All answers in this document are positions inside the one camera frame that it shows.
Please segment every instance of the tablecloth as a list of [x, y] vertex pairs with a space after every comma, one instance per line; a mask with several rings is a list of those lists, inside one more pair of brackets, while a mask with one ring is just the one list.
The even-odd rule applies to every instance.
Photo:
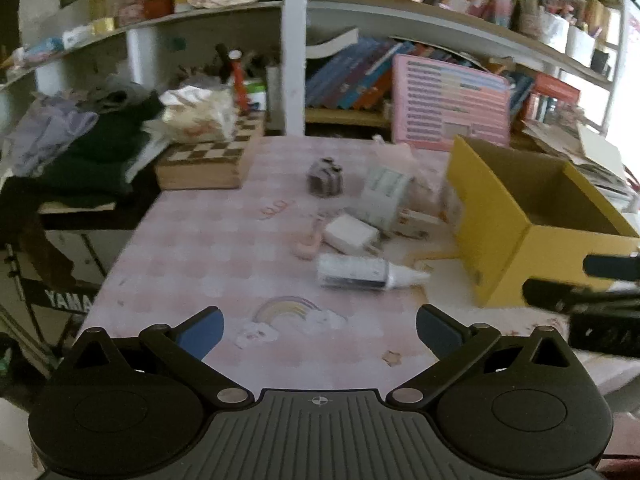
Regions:
[[[208, 305], [225, 318], [222, 341], [204, 362], [251, 390], [377, 388], [386, 393], [436, 361], [415, 333], [428, 298], [465, 324], [490, 317], [504, 333], [528, 335], [559, 316], [534, 309], [473, 306], [459, 260], [434, 263], [426, 290], [336, 290], [316, 283], [314, 262], [290, 250], [319, 210], [349, 205], [362, 188], [371, 143], [267, 137], [242, 189], [164, 192], [134, 232], [102, 286], [84, 327], [135, 336], [154, 323], [175, 326]], [[321, 157], [344, 168], [344, 196], [306, 192]], [[418, 152], [434, 190], [448, 153]], [[388, 257], [455, 248], [448, 239], [396, 240]], [[580, 355], [603, 391], [640, 374], [640, 362]]]

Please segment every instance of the white bottle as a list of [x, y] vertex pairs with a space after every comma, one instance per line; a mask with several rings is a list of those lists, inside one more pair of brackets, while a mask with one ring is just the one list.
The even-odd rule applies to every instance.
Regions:
[[421, 285], [428, 272], [397, 266], [383, 258], [321, 254], [318, 258], [318, 282], [324, 286], [389, 290]]

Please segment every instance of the crosshair logo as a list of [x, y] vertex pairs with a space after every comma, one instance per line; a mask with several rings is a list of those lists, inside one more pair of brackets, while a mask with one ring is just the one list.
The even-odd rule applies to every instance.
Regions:
[[323, 396], [317, 396], [311, 399], [311, 402], [316, 406], [324, 406], [326, 403], [331, 402], [329, 399]]

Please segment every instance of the open cardboard box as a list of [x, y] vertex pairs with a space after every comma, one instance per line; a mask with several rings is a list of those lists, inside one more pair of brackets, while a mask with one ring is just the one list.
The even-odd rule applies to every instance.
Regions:
[[528, 278], [606, 290], [586, 276], [587, 254], [629, 255], [640, 239], [568, 162], [457, 137], [445, 214], [482, 306], [522, 306]]

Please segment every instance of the paper stack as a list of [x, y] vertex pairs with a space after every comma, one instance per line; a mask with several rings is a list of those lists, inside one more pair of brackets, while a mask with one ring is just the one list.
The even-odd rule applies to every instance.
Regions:
[[616, 146], [578, 124], [578, 136], [560, 126], [525, 121], [523, 133], [546, 153], [566, 158], [619, 211], [627, 211], [637, 195], [626, 183], [625, 167]]

